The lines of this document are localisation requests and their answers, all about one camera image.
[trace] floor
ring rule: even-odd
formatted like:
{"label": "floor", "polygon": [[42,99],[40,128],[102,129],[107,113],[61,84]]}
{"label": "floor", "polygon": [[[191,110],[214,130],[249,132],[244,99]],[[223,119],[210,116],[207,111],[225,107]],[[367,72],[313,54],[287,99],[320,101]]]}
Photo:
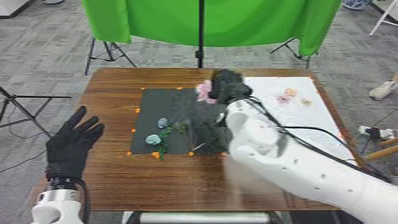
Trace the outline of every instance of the floor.
{"label": "floor", "polygon": [[[345,125],[358,140],[361,154],[376,151],[374,143],[363,150],[367,138],[358,136],[360,125],[374,125],[397,110],[398,95],[381,102],[368,98],[370,89],[392,79],[398,71],[398,29],[383,25],[374,37],[368,36],[381,14],[372,8],[365,11],[342,9],[331,27],[329,36],[313,57],[312,70],[317,73],[333,98]],[[91,76],[84,76],[86,58],[91,42],[91,29],[79,0],[68,0],[59,6],[34,3],[22,15],[0,20],[0,86],[26,95],[68,95],[72,100],[54,100],[40,122],[56,132],[79,103]],[[278,45],[209,48],[207,67],[228,68],[303,68],[287,49],[271,55]],[[173,45],[143,38],[123,49],[139,67],[196,67],[194,47]],[[95,71],[102,66],[129,66],[121,59],[114,64],[93,63]],[[42,100],[24,100],[29,109],[36,109]],[[10,120],[22,117],[13,108]],[[398,113],[381,122],[379,127],[397,127]],[[31,158],[45,150],[43,135],[33,124],[0,129],[0,170]],[[386,174],[397,165],[398,157],[379,160],[374,165]],[[43,177],[45,156],[31,160],[18,168],[0,173],[0,224],[31,222],[31,193]],[[93,223],[118,223],[120,213],[95,212]]]}

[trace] cable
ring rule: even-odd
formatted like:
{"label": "cable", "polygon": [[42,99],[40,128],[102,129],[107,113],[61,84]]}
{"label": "cable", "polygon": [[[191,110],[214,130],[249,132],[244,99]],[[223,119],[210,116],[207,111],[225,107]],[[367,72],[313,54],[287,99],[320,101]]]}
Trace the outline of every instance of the cable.
{"label": "cable", "polygon": [[315,130],[315,131],[322,131],[324,133],[328,133],[333,138],[338,140],[338,142],[342,143],[342,145],[347,147],[347,149],[351,149],[347,143],[344,142],[344,140],[340,139],[340,137],[322,128],[317,127],[303,127],[303,126],[283,126],[287,129],[308,129],[308,130]]}
{"label": "cable", "polygon": [[91,194],[90,194],[90,188],[86,185],[86,181],[82,179],[75,179],[77,184],[81,185],[84,189],[84,224],[90,224],[91,219]]}
{"label": "cable", "polygon": [[11,170],[11,169],[15,169],[18,166],[22,166],[31,160],[38,159],[45,152],[47,152],[47,150],[43,150],[42,153],[40,153],[33,158],[29,158],[27,160],[24,160],[17,165],[13,165],[11,167],[8,167],[8,168],[0,171],[0,174],[2,174],[8,170]]}
{"label": "cable", "polygon": [[246,102],[251,104],[251,106],[258,109],[260,113],[267,116],[267,118],[271,119],[271,121],[276,121],[276,125],[278,125],[278,128],[280,128],[280,132],[283,134],[287,134],[294,140],[297,141],[297,143],[310,149],[313,150],[319,154],[322,154],[329,159],[333,159],[336,162],[340,162],[344,165],[347,165],[352,169],[356,169],[360,172],[363,172],[365,174],[372,175],[374,177],[379,178],[379,175],[376,175],[374,173],[368,173],[361,167],[358,167],[352,163],[349,163],[344,159],[340,159],[331,153],[328,153],[315,145],[312,145],[312,143],[306,142],[306,140],[296,136],[296,134],[285,129],[276,117],[273,116],[271,112],[267,111],[265,107],[264,107],[264,104],[260,102],[260,100],[257,98],[249,98],[246,100]]}

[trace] pink object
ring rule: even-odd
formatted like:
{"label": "pink object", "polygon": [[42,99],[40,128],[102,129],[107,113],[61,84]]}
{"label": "pink object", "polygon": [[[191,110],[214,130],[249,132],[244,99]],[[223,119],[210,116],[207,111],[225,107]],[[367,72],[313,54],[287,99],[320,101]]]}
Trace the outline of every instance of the pink object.
{"label": "pink object", "polygon": [[217,104],[217,100],[209,98],[209,93],[212,92],[212,81],[205,82],[196,87],[196,92],[200,93],[198,101],[207,101],[209,104]]}
{"label": "pink object", "polygon": [[280,101],[280,103],[289,103],[290,102],[290,96],[280,96],[278,97],[278,101]]}

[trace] light stand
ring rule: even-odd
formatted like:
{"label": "light stand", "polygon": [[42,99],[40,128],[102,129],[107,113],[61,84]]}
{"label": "light stand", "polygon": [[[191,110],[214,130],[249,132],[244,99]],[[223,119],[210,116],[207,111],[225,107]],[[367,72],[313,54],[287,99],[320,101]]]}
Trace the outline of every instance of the light stand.
{"label": "light stand", "polygon": [[[33,121],[34,124],[36,124],[36,126],[38,126],[38,128],[42,129],[45,135],[49,136],[49,138],[52,138],[52,135],[50,135],[45,127],[42,126],[42,124],[40,124],[40,122],[36,120],[36,117],[40,116],[40,113],[42,113],[42,111],[43,111],[43,109],[45,109],[45,107],[47,107],[52,99],[72,99],[72,97],[70,96],[24,96],[24,95],[11,95],[10,92],[6,91],[6,89],[2,87],[0,87],[0,94],[6,97],[6,99],[4,99],[4,107],[2,107],[2,111],[0,111],[0,123],[2,123],[2,120],[4,120],[4,114],[6,114],[6,110],[8,110],[10,103],[15,104],[15,107],[20,109],[24,115],[27,116],[26,119],[22,119],[18,121],[13,121],[8,124],[2,124],[0,125],[0,128],[10,127],[11,125],[20,124],[20,123],[24,123],[27,121]],[[34,114],[29,112],[27,108],[24,107],[24,105],[20,104],[20,102],[17,101],[18,98],[27,98],[27,99],[33,99],[33,98],[38,99],[40,98],[40,99],[47,99],[47,102],[45,102],[45,104],[43,104],[43,106],[42,106],[42,108],[40,108],[40,110],[36,111]]]}
{"label": "light stand", "polygon": [[200,0],[200,49],[196,51],[198,68],[203,68],[205,58],[205,0]]}
{"label": "light stand", "polygon": [[290,38],[290,40],[283,43],[283,45],[276,48],[276,50],[273,50],[271,54],[274,54],[274,53],[280,51],[280,49],[281,49],[283,47],[287,47],[287,48],[290,49],[292,53],[294,53],[296,58],[297,58],[301,61],[306,61],[306,69],[310,69],[312,56],[305,56],[305,55],[301,55],[301,54],[296,53],[296,51],[294,51],[294,49],[292,49],[292,47],[290,47],[290,42],[292,42],[294,40],[296,40],[296,38]]}
{"label": "light stand", "polygon": [[[86,75],[90,75],[91,60],[104,60],[104,61],[107,61],[107,62],[114,62],[114,61],[118,61],[118,59],[120,59],[121,57],[125,57],[127,60],[129,60],[129,62],[130,62],[130,64],[132,64],[134,67],[137,68],[136,63],[134,63],[134,61],[132,61],[132,59],[130,59],[130,57],[129,57],[125,51],[121,50],[120,45],[118,45],[114,42],[106,42],[106,41],[104,41],[104,47],[106,47],[106,51],[107,51],[106,54],[109,55],[109,58],[100,58],[102,55],[97,56],[97,57],[93,56],[95,47],[97,47],[97,38],[93,38],[93,41],[91,41],[90,59],[88,59],[86,72],[84,72]],[[113,50],[118,50],[118,51],[121,52],[121,56],[120,56],[120,57],[114,57],[114,52],[113,52]]]}

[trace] green backdrop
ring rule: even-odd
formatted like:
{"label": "green backdrop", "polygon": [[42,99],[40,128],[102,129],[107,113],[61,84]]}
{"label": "green backdrop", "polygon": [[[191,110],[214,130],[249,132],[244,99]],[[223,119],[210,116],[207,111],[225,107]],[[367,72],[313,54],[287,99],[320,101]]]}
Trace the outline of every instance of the green backdrop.
{"label": "green backdrop", "polygon": [[[249,46],[301,40],[319,51],[342,0],[207,0],[205,45]],[[130,42],[132,35],[198,45],[200,0],[84,0],[98,40]]]}

